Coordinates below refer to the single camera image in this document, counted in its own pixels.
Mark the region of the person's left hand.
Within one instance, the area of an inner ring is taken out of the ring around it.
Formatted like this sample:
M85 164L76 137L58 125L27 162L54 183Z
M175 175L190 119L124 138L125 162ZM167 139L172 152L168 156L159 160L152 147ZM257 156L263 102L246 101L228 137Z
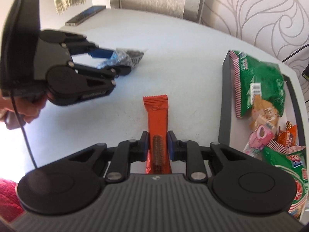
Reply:
M41 110L46 106L47 96L39 96L36 100L31 102L30 100L22 97L14 97L14 101L17 107L17 112L19 115L23 115L23 121L30 124L34 119L38 118ZM13 124L9 124L7 117L8 113L14 115ZM19 123L16 120L15 111L12 99L5 97L3 91L1 90L1 123L5 123L5 127L8 130L14 130L19 128Z

